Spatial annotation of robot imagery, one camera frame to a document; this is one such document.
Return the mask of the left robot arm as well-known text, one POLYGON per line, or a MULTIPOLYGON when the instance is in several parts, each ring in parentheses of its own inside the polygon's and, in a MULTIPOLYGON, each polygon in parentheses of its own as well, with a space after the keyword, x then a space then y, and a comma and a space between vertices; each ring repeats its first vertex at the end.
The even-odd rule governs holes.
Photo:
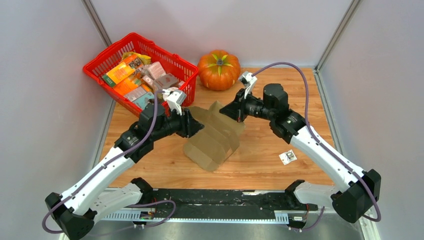
POLYGON ((161 104, 148 104, 127 131, 87 175, 63 193, 52 192, 45 203, 48 214, 70 240, 85 237, 104 217, 125 207, 148 207, 153 201, 152 187, 142 178, 104 193, 123 172, 154 149, 154 143, 177 134, 191 138, 204 128, 187 108, 173 109, 167 115, 161 104))

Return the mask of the brown cardboard box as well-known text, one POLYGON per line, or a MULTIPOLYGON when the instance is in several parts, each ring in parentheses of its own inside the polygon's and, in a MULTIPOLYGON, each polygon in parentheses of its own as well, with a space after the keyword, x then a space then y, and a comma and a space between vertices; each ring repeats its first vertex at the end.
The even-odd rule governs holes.
POLYGON ((237 122, 220 113, 223 105, 215 101, 208 109, 190 106, 195 120, 204 125, 183 146, 184 154, 205 171, 217 170, 240 146, 240 136, 245 129, 237 122))

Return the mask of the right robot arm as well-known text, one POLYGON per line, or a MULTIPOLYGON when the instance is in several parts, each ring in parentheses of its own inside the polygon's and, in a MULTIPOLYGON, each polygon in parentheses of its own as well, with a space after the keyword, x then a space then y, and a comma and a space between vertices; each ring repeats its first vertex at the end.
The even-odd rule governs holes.
POLYGON ((296 210, 303 204, 332 208, 345 221, 356 223, 378 201, 381 175, 353 164, 320 137, 301 114, 289 107, 288 94, 281 84, 267 84, 262 98, 242 88, 219 112, 239 123, 248 116, 268 120, 277 137, 307 155, 333 181, 334 185, 319 185, 296 180, 285 190, 289 208, 296 210))

